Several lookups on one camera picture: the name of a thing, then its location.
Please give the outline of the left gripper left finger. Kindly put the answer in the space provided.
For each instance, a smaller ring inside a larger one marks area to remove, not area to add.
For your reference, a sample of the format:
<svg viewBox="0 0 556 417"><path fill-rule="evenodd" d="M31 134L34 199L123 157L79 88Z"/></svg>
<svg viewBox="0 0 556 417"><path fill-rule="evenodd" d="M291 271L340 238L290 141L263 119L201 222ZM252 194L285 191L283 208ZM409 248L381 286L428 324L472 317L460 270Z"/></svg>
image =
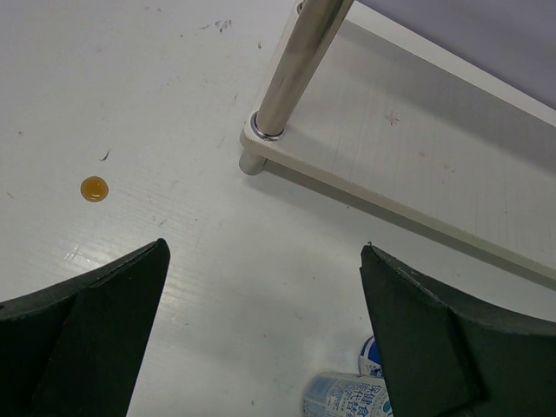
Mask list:
<svg viewBox="0 0 556 417"><path fill-rule="evenodd" d="M163 239L1 303L3 416L124 416L170 261Z"/></svg>

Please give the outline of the blue-label water bottle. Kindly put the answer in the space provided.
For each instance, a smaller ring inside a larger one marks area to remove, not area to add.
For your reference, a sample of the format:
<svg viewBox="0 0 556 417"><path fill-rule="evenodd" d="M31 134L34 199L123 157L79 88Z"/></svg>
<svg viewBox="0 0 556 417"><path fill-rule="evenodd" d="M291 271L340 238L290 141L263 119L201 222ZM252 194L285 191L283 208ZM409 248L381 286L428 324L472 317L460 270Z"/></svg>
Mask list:
<svg viewBox="0 0 556 417"><path fill-rule="evenodd" d="M358 369L357 374L328 372L315 376L305 389L302 414L312 417L393 416L374 336L370 336L361 349Z"/></svg>

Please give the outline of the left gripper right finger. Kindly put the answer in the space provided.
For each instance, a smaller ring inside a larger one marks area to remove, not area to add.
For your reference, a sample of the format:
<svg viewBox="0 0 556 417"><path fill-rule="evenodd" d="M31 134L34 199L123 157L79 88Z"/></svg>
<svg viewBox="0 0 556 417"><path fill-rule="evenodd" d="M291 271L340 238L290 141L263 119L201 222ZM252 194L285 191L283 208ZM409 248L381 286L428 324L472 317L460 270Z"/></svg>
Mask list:
<svg viewBox="0 0 556 417"><path fill-rule="evenodd" d="M361 282L396 416L553 416L555 324L368 244Z"/></svg>

